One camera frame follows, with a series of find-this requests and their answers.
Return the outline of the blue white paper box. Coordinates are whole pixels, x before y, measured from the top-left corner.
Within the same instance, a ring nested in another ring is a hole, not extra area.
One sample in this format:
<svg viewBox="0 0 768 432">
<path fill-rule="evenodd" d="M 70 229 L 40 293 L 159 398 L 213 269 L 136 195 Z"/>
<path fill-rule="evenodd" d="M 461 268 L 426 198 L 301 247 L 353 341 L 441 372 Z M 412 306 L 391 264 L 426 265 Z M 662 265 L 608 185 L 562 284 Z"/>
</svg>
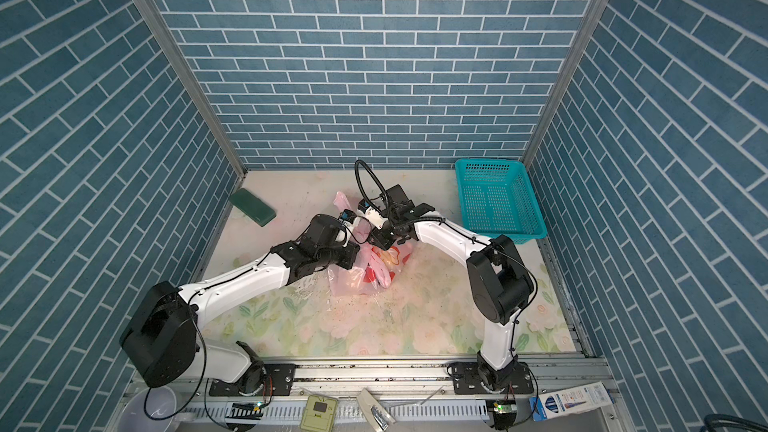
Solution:
<svg viewBox="0 0 768 432">
<path fill-rule="evenodd" d="M 529 402 L 534 422 L 591 412 L 613 404 L 602 382 L 540 394 Z"/>
</svg>

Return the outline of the pink plastic bag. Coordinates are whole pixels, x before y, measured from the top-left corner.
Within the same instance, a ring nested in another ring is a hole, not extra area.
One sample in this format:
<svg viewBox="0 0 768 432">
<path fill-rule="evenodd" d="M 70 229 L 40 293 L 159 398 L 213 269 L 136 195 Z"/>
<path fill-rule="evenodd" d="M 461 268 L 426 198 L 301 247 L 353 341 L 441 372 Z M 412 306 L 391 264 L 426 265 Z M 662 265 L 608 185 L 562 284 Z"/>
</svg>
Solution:
<svg viewBox="0 0 768 432">
<path fill-rule="evenodd" d="M 333 201 L 341 213 L 352 210 L 347 196 L 338 192 Z M 328 267 L 330 291 L 334 296 L 376 295 L 388 289 L 394 278 L 400 274 L 414 252 L 415 241 L 407 240 L 404 244 L 395 243 L 388 250 L 381 250 L 367 242 L 372 225 L 359 212 L 359 222 L 354 229 L 346 227 L 348 242 L 360 245 L 354 266 L 341 269 L 337 265 Z"/>
</svg>

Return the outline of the white plastic bowl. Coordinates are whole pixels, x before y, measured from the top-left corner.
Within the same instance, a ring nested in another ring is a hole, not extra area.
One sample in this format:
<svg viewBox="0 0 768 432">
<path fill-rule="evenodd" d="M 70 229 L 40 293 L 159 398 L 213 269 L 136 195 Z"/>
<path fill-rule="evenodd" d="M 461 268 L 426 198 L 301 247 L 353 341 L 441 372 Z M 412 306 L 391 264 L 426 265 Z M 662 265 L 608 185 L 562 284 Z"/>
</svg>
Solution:
<svg viewBox="0 0 768 432">
<path fill-rule="evenodd" d="M 177 411 L 176 394 L 167 386 L 145 389 L 134 396 L 121 412 L 116 431 L 118 432 L 169 432 L 178 428 L 178 416 L 170 417 Z"/>
</svg>

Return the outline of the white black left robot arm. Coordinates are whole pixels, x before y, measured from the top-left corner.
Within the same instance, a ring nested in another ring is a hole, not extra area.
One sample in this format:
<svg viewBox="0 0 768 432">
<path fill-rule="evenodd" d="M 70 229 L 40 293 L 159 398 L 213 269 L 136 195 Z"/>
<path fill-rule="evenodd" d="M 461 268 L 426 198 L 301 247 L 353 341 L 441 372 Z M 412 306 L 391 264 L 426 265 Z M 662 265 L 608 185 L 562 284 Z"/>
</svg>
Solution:
<svg viewBox="0 0 768 432">
<path fill-rule="evenodd" d="M 360 250 L 352 228 L 359 221 L 351 210 L 338 217 L 317 214 L 298 238 L 235 270 L 183 286 L 157 283 L 122 333 L 121 348 L 152 388 L 199 376 L 231 384 L 241 395 L 259 392 L 263 360 L 243 341 L 227 345 L 203 338 L 203 328 L 248 300 L 330 265 L 352 266 Z"/>
</svg>

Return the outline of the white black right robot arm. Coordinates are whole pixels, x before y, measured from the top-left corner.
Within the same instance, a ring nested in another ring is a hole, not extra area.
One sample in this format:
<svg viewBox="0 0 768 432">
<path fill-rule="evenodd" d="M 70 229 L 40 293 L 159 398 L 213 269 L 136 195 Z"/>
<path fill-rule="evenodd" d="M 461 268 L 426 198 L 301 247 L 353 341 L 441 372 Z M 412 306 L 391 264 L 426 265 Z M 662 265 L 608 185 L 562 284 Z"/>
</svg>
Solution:
<svg viewBox="0 0 768 432">
<path fill-rule="evenodd" d="M 483 385 L 498 391 L 510 385 L 516 365 L 514 338 L 520 314 L 530 305 L 537 282 L 512 239 L 489 238 L 455 224 L 428 204 L 416 205 L 398 185 L 383 191 L 377 205 L 363 197 L 357 211 L 370 224 L 368 242 L 384 250 L 413 239 L 431 245 L 466 268 L 476 309 L 485 319 L 477 356 Z"/>
</svg>

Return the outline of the white small device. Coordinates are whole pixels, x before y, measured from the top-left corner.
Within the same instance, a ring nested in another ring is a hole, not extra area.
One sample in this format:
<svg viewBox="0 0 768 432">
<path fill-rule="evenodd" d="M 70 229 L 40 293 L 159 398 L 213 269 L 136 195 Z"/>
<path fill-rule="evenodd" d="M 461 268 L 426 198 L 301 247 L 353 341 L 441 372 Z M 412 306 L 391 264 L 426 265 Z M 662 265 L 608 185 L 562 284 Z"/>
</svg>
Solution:
<svg viewBox="0 0 768 432">
<path fill-rule="evenodd" d="M 360 412 L 375 432 L 385 432 L 396 423 L 396 419 L 367 389 L 362 389 L 356 400 Z"/>
</svg>

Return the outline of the grey aluminium corner post right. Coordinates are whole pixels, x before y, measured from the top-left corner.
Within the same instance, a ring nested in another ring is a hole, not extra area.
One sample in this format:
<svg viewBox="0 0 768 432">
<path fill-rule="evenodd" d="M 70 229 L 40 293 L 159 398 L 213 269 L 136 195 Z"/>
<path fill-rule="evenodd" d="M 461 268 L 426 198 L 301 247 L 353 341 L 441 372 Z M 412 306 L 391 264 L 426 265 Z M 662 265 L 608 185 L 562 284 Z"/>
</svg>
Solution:
<svg viewBox="0 0 768 432">
<path fill-rule="evenodd" d="M 602 17 L 609 0 L 590 0 L 578 31 L 574 36 L 572 45 L 558 72 L 557 79 L 551 89 L 550 95 L 542 108 L 538 122 L 533 129 L 531 139 L 522 156 L 522 163 L 530 169 L 536 154 L 543 143 L 546 132 L 554 120 L 565 92 L 570 85 L 578 65 L 584 56 L 590 39 Z"/>
</svg>

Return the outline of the grey aluminium corner post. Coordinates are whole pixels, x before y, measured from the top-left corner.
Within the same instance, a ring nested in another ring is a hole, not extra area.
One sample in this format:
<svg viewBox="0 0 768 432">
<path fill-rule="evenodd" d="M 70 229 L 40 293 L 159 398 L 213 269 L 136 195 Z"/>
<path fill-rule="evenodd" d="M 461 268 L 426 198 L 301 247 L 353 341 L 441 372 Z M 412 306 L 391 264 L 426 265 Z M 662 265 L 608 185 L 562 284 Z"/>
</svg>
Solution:
<svg viewBox="0 0 768 432">
<path fill-rule="evenodd" d="M 542 108 L 538 122 L 533 129 L 531 139 L 522 156 L 522 163 L 530 169 L 536 154 L 543 143 L 546 132 L 554 120 L 565 92 L 570 85 L 578 65 L 584 56 L 590 39 L 602 17 L 609 0 L 590 0 L 578 31 L 574 36 L 572 45 L 558 72 L 557 79 L 551 89 L 550 95 Z"/>
<path fill-rule="evenodd" d="M 160 46 L 169 64 L 175 71 L 184 90 L 188 93 L 199 115 L 209 127 L 216 142 L 228 159 L 231 167 L 240 179 L 247 169 L 227 136 L 223 126 L 213 110 L 205 92 L 185 59 L 175 37 L 167 26 L 154 0 L 132 0 L 152 36 Z"/>
</svg>

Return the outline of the green digital timer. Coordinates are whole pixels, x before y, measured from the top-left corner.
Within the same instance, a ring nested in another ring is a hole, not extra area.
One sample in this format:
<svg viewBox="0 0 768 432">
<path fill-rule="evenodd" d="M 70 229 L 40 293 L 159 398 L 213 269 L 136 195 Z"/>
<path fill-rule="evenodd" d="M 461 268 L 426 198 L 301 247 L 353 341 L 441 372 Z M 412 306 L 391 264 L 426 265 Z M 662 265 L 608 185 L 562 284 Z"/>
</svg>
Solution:
<svg viewBox="0 0 768 432">
<path fill-rule="evenodd" d="M 300 430 L 304 432 L 331 432 L 338 408 L 338 400 L 322 395 L 309 395 L 302 414 Z"/>
</svg>

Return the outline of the grey aluminium corner post left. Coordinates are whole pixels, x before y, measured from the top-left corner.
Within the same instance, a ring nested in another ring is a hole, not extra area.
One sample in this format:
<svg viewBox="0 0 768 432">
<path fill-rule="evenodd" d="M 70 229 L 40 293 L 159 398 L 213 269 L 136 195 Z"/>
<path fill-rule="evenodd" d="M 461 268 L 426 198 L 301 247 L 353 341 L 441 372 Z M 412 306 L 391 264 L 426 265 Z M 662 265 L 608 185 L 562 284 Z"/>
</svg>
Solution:
<svg viewBox="0 0 768 432">
<path fill-rule="evenodd" d="M 228 159 L 231 167 L 240 179 L 247 169 L 227 136 L 223 126 L 213 110 L 205 92 L 185 59 L 175 37 L 167 26 L 154 0 L 132 0 L 152 36 L 160 46 L 169 64 L 175 71 L 184 90 L 188 93 L 199 115 L 209 127 L 216 142 Z"/>
</svg>

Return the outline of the teal plastic basket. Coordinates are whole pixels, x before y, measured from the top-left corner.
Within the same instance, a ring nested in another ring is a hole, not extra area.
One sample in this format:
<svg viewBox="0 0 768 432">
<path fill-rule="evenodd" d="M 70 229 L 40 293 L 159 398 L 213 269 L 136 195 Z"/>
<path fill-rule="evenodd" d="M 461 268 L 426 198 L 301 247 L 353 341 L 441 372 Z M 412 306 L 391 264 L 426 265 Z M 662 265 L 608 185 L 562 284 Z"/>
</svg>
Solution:
<svg viewBox="0 0 768 432">
<path fill-rule="evenodd" d="M 501 159 L 460 159 L 456 181 L 465 228 L 489 237 L 505 235 L 517 244 L 548 235 L 525 166 Z"/>
</svg>

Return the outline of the green rectangular box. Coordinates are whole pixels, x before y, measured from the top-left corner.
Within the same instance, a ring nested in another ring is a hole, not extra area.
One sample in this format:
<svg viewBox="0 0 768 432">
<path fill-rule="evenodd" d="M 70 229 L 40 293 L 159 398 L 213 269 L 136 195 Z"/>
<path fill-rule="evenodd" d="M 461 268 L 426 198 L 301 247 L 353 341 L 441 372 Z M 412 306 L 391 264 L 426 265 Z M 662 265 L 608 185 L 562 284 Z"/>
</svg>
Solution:
<svg viewBox="0 0 768 432">
<path fill-rule="evenodd" d="M 240 188 L 232 193 L 229 202 L 261 227 L 267 225 L 277 216 L 273 207 L 245 188 Z"/>
</svg>

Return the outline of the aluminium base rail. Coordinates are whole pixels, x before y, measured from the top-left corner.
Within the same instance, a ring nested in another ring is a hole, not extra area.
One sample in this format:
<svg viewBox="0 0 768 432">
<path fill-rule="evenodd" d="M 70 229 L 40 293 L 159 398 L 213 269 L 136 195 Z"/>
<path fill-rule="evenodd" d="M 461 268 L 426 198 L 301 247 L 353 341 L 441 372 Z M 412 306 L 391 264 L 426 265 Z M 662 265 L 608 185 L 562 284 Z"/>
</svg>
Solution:
<svg viewBox="0 0 768 432">
<path fill-rule="evenodd" d="M 267 359 L 273 394 L 298 399 L 309 394 L 352 398 L 362 389 L 384 399 L 509 395 L 525 398 L 601 382 L 616 392 L 607 361 L 579 353 L 523 355 L 510 372 L 481 372 L 474 356 Z"/>
</svg>

